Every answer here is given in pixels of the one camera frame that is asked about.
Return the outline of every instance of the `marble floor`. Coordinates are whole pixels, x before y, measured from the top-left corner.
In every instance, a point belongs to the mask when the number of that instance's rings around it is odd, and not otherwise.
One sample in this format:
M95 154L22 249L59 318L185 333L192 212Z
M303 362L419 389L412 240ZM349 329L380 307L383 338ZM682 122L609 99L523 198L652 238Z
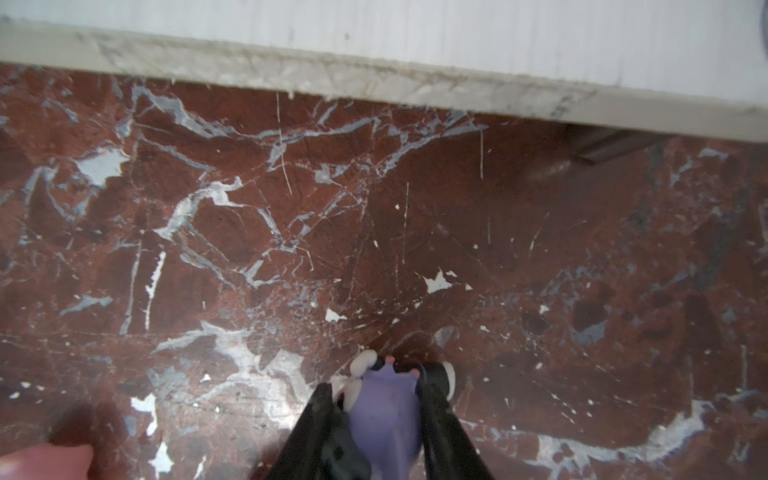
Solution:
M766 150L564 142L0 65L0 453L259 478L368 346L456 365L499 480L768 478Z

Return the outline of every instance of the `white wall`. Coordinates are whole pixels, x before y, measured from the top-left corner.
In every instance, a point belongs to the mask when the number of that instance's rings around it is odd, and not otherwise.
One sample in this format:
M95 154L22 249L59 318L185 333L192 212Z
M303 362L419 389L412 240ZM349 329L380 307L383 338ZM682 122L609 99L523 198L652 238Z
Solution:
M2 0L0 60L768 140L762 0Z

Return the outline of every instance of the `scratch mark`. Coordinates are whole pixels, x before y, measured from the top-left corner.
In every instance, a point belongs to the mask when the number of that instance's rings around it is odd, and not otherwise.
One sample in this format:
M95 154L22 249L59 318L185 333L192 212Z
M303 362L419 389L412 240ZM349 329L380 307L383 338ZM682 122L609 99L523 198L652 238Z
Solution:
M123 320L123 324L120 325L120 334L125 335L128 333L128 327L131 326L131 321L133 321L133 309L134 309L134 288L136 285L136 275L139 273L139 262L141 262L141 241L142 239L139 239L139 246L136 249L136 259L134 260L134 265L131 268L131 286L128 288L128 305L125 307L125 320Z
M484 170L483 162L484 162L484 158L483 158L483 152L482 152L482 130L480 130L480 180L485 179L484 178L485 174L483 172Z
M408 195L411 190L410 182L406 182L406 211L402 216L402 264L406 264L406 226L408 225Z
M540 233L541 233L541 228L538 229L536 234L533 236L533 240L531 240L531 247L528 248L528 258L531 258L531 255L533 254L533 247L536 245L536 239L538 238L538 235Z
M163 264L165 263L165 252L160 252L160 255L157 257L157 266L154 268L154 272L152 272L151 277L151 283L149 285L146 285L144 287L144 290L146 290L147 295L149 296L149 300L147 301L147 309L144 311L144 329L149 331L149 315L150 310L152 308L152 299L154 298L155 290L157 290L157 283L160 281L160 274L163 272Z
M746 374L747 374L747 363L746 363L746 345L741 346L741 388L742 390L746 391Z
M291 197L293 196L293 189L290 187L290 182L288 181L288 173L286 172L286 162L285 162L285 147L283 146L283 125L280 123L280 93L275 92L275 98L277 98L277 132L280 136L280 166L283 168L283 176L286 179L286 185L288 185L288 192L290 193Z

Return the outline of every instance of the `white paint speck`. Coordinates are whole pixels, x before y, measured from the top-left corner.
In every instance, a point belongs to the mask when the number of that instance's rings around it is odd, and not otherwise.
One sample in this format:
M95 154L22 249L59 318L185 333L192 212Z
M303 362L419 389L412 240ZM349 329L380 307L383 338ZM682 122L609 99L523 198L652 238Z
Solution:
M144 399L131 397L131 407L139 412L145 412L152 415L152 422L147 426L147 437L151 437L157 430L157 407L155 405L156 397L153 393L147 395Z
M154 298L154 293L157 290L157 283L160 281L160 274L163 272L163 264L165 263L165 251L160 252L160 255L157 256L157 265L154 268L154 272L152 272L152 277L150 278L151 282L149 285L146 285L144 287L144 290L147 292L147 295L149 296L149 300L147 301L147 309L144 311L144 329L149 330L149 315L150 310L152 308L152 299Z
M194 477L192 478L192 480L197 480L200 477L200 475L203 474L203 467L205 465L205 459L206 458L207 458L207 456L203 455L203 459L200 460L200 463L197 464L197 470L195 471Z
M453 286L453 283L450 283L443 276L442 269L438 269L437 275L435 275L434 279L427 278L425 276L422 278L424 279L424 283L427 284L427 293L434 293L440 290L451 288Z
M339 320L346 320L346 316L339 315L338 313L334 312L330 308L326 309L326 321L328 323L336 323Z
M96 187L107 186L109 177L120 177L120 166L130 158L119 148L99 148L96 155L85 160L76 161L78 170L88 178L88 181Z
M168 445L165 445L165 442L160 444L160 448L157 449L157 453L149 464L154 468L154 477L157 479L160 478L161 473L170 473L174 467L174 461L168 456Z

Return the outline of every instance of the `purple toy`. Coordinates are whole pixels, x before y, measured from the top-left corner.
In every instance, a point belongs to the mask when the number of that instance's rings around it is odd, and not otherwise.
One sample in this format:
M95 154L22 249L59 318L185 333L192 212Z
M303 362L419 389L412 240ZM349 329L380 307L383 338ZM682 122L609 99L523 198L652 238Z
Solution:
M394 362L388 356L380 370L368 368L360 380L350 382L345 388L344 409L349 414L352 438L374 471L380 470L384 480L408 480L422 446L415 392L420 374L416 369L395 373Z

